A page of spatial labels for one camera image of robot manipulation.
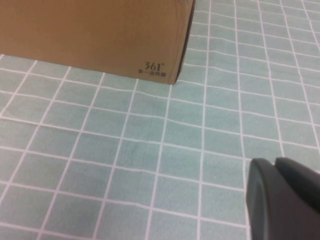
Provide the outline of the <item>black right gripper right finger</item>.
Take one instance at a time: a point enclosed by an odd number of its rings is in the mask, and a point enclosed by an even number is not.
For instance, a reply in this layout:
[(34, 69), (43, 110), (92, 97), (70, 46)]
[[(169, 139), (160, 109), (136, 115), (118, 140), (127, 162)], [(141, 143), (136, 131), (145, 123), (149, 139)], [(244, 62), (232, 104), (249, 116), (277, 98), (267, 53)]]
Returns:
[(275, 167), (302, 199), (320, 199), (319, 173), (286, 157), (278, 157), (275, 160)]

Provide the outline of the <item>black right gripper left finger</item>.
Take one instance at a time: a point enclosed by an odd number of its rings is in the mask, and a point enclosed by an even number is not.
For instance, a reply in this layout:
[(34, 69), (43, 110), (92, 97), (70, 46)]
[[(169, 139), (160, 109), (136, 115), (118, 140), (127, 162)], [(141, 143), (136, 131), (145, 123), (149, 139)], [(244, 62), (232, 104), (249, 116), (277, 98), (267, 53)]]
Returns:
[(318, 240), (320, 200), (304, 200), (296, 194), (275, 162), (254, 158), (249, 166), (246, 204), (251, 238)]

